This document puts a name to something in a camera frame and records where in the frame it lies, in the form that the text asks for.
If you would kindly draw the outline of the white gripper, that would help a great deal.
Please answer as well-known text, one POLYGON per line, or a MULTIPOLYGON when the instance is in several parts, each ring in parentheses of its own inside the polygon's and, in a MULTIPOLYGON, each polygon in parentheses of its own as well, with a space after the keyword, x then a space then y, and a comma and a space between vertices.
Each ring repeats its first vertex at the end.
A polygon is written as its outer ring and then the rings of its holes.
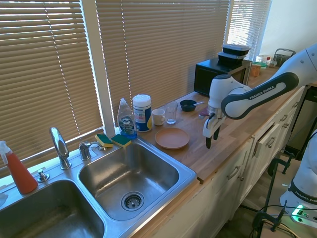
POLYGON ((203 127, 203 136, 206 137, 206 147, 211 148, 212 136, 214 140, 218 139, 220 126, 224 122, 225 117, 218 119, 216 116, 209 116, 203 127))

